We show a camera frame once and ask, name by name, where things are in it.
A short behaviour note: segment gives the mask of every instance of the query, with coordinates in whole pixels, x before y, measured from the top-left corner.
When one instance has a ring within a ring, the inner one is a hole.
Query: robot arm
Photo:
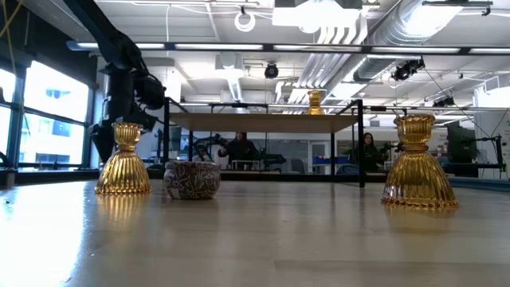
[[[101,72],[109,75],[100,124],[90,128],[100,158],[106,163],[115,144],[112,124],[117,120],[141,124],[151,131],[157,120],[137,105],[160,109],[165,88],[147,69],[136,44],[113,26],[93,0],[63,0],[96,39],[108,65]]]
[[[64,0],[64,3],[96,39],[107,63],[118,69],[135,69],[148,74],[139,48],[115,28],[93,0]]]

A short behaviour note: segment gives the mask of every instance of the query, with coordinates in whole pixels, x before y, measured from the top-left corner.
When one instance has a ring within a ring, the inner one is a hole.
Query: large window
[[[19,162],[80,164],[83,136],[83,126],[27,113],[23,119]]]
[[[87,103],[87,85],[36,61],[26,70],[26,107],[83,122]]]
[[[11,102],[16,86],[16,76],[12,73],[0,69],[0,87],[2,88],[3,100]],[[7,143],[9,142],[10,109],[0,107],[0,152],[7,153]]]
[[[34,61],[26,71],[20,163],[81,164],[88,87]]]

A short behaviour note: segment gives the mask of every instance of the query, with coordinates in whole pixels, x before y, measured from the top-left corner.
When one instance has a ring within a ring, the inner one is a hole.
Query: person
[[[199,155],[195,155],[193,157],[193,159],[191,159],[191,161],[194,161],[194,162],[208,162],[208,163],[213,161],[209,157],[209,155],[207,154],[207,151],[206,151],[206,149],[204,147],[199,147],[198,148],[198,153],[199,153]]]
[[[364,162],[364,169],[367,172],[377,172],[379,171],[378,164],[384,164],[383,161],[383,155],[379,152],[379,150],[374,145],[374,137],[371,133],[366,132],[363,135],[363,151],[365,153],[365,160]],[[359,159],[358,159],[358,148],[355,148],[354,150],[354,164],[359,165]]]
[[[246,138],[245,132],[238,132],[236,138],[226,148],[222,147],[218,150],[218,155],[220,157],[229,156],[229,165],[232,165],[233,160],[255,160],[257,149],[253,142]],[[251,167],[249,163],[238,163],[237,169],[244,170],[246,165]]]

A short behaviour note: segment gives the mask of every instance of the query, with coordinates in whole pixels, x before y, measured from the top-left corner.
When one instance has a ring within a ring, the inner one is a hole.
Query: amber glass candlestick
[[[381,200],[423,207],[458,206],[452,187],[439,162],[426,151],[435,118],[431,115],[395,119],[404,153],[395,161]]]
[[[135,152],[140,141],[140,125],[114,123],[119,150],[104,165],[97,182],[97,194],[134,194],[151,192],[149,174]]]
[[[310,91],[310,108],[308,108],[307,114],[309,115],[323,115],[324,110],[320,107],[320,100],[322,99],[321,91]]]

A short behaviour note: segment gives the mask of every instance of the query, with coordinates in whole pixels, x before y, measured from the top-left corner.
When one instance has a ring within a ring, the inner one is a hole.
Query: patterned ceramic bowl
[[[211,199],[220,187],[220,168],[214,163],[170,161],[163,183],[173,199]]]

